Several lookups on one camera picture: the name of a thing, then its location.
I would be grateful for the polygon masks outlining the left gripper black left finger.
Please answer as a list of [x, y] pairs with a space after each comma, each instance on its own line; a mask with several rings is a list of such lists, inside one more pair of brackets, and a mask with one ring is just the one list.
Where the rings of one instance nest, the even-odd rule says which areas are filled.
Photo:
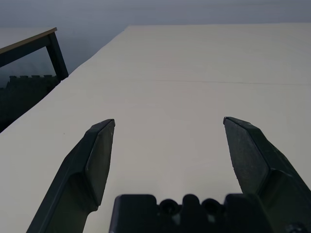
[[81, 233], [98, 210], [107, 182], [115, 121], [90, 127], [63, 160], [29, 228], [29, 233]]

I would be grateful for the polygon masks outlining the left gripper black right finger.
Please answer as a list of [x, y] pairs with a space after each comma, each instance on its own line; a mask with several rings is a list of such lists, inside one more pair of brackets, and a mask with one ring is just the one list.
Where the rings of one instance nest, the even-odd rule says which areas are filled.
[[234, 117], [223, 120], [231, 163], [244, 194], [254, 194], [276, 233], [311, 231], [311, 191], [263, 132]]

